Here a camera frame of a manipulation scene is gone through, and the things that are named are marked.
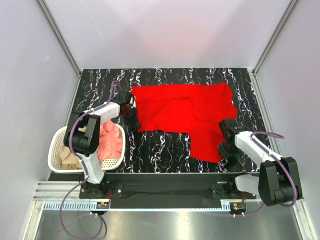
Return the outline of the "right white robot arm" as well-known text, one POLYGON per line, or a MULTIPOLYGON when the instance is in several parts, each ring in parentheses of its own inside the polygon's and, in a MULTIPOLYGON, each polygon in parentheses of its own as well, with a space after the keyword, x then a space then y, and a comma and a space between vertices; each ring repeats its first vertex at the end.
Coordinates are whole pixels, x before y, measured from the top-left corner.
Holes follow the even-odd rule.
POLYGON ((234 164, 236 156, 244 153, 259 167, 258 176, 242 173, 233 177, 229 187, 233 193, 256 195, 268 207, 293 207, 303 197, 296 160, 274 152, 257 138, 261 134, 281 139, 282 135, 252 132, 230 118, 222 120, 219 128, 224 141, 218 145, 218 152, 229 164, 234 164))

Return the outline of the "left small electronics board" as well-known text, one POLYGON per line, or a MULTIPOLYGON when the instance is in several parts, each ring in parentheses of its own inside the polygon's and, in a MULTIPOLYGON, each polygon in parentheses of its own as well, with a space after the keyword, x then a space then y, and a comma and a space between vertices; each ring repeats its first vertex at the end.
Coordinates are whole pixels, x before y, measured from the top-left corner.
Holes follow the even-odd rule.
POLYGON ((109 209, 110 208, 110 201, 98 201, 96 203, 97 209, 109 209))

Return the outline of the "left aluminium frame post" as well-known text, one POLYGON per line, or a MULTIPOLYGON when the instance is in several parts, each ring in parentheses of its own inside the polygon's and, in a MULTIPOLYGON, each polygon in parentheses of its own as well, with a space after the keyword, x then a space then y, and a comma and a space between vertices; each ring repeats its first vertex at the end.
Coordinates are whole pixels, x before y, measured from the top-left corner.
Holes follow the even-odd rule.
POLYGON ((75 72, 75 74, 79 77, 82 73, 82 70, 78 66, 73 54, 71 53, 70 48, 68 47, 54 17, 53 14, 51 13, 47 3, 45 0, 35 0, 37 3, 40 11, 42 12, 45 20, 47 21, 53 35, 55 36, 59 46, 61 47, 66 59, 68 60, 71 68, 75 72))

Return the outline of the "red t shirt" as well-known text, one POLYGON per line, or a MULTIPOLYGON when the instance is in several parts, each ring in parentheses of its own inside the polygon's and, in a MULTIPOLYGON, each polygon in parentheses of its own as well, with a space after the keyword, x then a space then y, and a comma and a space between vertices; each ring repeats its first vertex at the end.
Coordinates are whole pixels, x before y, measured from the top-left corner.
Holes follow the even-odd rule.
POLYGON ((190 157, 218 163, 224 141, 219 122, 235 119, 233 92, 226 83, 134 86, 141 132, 186 133, 190 157))

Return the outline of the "white plastic laundry basket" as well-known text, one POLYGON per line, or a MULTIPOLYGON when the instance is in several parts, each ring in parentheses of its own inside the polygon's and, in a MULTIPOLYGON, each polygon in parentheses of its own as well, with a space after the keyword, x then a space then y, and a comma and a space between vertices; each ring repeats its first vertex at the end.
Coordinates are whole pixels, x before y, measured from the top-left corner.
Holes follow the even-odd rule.
MULTIPOLYGON (((122 137, 122 153, 120 158, 109 158, 103 161, 99 161, 100 167, 104 171, 110 171, 110 170, 116 169, 117 167, 120 166, 120 163, 124 159, 125 144, 126 144, 125 132, 124 132, 124 129, 119 124, 115 123, 115 125, 119 128, 120 136, 122 137)), ((54 134, 49 147, 49 153, 47 157, 48 166, 53 172, 56 172, 56 173, 82 173, 83 169, 62 170, 58 164, 58 161, 56 160, 56 156, 60 153, 62 146, 64 146, 64 136, 65 136, 66 130, 67 130, 67 127, 64 126, 54 134)))

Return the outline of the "pink t shirt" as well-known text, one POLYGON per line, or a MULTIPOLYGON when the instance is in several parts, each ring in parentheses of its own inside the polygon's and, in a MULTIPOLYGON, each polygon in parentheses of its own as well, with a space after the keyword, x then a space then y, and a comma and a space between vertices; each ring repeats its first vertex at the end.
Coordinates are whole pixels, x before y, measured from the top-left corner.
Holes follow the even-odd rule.
POLYGON ((100 162, 121 157, 123 139, 120 133, 119 128, 111 120, 100 126, 99 145, 97 148, 97 157, 100 162))

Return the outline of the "right aluminium frame post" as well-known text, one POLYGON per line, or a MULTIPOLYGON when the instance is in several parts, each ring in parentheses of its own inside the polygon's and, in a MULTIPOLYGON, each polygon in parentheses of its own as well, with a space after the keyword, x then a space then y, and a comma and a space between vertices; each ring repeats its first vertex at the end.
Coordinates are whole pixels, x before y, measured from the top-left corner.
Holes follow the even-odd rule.
POLYGON ((268 57, 270 51, 272 50, 273 46, 275 45, 277 39, 279 38, 280 34, 284 30, 286 24, 288 23, 291 15, 295 11, 297 5, 299 4, 299 0, 290 0, 285 11, 283 12, 279 22, 277 23, 270 39, 268 40, 261 56, 259 57, 257 63, 255 64, 254 68, 251 70, 252 74, 256 76, 261 69, 263 63, 265 62, 266 58, 268 57))

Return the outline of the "aluminium frame post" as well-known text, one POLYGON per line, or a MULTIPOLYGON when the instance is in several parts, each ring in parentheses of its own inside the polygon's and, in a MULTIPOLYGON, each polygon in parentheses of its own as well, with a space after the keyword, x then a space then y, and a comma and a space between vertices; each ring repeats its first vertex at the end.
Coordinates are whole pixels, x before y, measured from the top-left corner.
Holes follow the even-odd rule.
POLYGON ((284 30, 286 24, 288 23, 291 15, 295 11, 297 5, 299 4, 299 0, 290 0, 285 11, 283 12, 279 22, 277 23, 270 39, 268 40, 261 56, 259 57, 257 63, 255 64, 254 68, 251 70, 252 74, 256 76, 261 69, 263 63, 265 62, 266 58, 268 57, 270 51, 272 50, 273 46, 275 45, 277 39, 279 38, 280 34, 284 30))
POLYGON ((45 20, 47 21, 53 35, 55 36, 59 46, 61 47, 66 59, 68 60, 71 68, 75 72, 75 74, 79 77, 82 73, 82 70, 78 66, 73 54, 71 53, 70 48, 68 47, 54 17, 53 14, 51 13, 47 3, 45 0, 35 0, 37 3, 40 11, 42 12, 45 20))

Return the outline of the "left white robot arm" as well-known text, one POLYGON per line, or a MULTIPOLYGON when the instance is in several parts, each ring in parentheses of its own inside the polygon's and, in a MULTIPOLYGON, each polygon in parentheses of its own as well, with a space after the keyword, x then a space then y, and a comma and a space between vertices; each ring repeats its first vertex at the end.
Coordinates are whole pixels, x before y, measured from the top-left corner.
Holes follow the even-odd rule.
POLYGON ((63 144, 80 161, 84 190, 94 195, 101 195, 107 190, 107 184, 103 183, 105 173, 97 155, 100 126, 119 116, 127 127, 140 128, 135 96, 130 91, 120 90, 109 102, 87 111, 72 112, 67 124, 63 144))

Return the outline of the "small electronics board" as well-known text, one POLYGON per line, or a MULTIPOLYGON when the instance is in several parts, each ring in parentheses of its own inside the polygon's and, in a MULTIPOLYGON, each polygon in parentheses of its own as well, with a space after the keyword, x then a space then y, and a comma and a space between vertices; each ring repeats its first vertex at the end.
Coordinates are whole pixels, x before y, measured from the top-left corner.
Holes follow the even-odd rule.
POLYGON ((230 205, 230 209, 236 212, 245 212, 247 204, 245 202, 234 202, 230 205))
POLYGON ((98 201, 96 203, 97 209, 109 209, 110 208, 110 201, 98 201))

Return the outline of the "right small electronics board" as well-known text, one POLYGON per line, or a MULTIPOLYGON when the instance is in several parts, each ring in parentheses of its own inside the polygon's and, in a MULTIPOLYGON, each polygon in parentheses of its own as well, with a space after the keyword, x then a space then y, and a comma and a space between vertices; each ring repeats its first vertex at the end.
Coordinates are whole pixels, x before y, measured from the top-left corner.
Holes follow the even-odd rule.
POLYGON ((245 212, 247 204, 245 202, 234 202, 230 205, 230 209, 236 212, 245 212))

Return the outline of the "front aluminium rail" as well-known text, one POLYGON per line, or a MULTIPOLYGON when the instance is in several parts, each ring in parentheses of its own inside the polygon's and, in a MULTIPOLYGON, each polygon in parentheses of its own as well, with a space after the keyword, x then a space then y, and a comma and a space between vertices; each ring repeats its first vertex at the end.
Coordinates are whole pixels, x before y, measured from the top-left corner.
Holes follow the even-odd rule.
POLYGON ((255 199, 213 199, 202 196, 131 196, 123 199, 80 198, 81 186, 72 181, 42 181, 38 184, 33 199, 43 201, 47 210, 91 211, 91 212, 242 212, 231 210, 232 203, 250 202, 262 205, 262 200, 255 199), (109 209, 97 209, 97 202, 110 201, 109 209))

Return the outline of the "beige t shirt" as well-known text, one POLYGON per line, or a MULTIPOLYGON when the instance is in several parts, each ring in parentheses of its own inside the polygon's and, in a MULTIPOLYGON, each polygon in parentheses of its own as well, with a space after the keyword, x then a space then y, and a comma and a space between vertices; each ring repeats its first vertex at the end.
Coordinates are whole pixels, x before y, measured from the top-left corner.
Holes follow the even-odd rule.
POLYGON ((80 170, 81 163, 78 158, 66 146, 62 146, 61 151, 55 157, 62 170, 80 170))

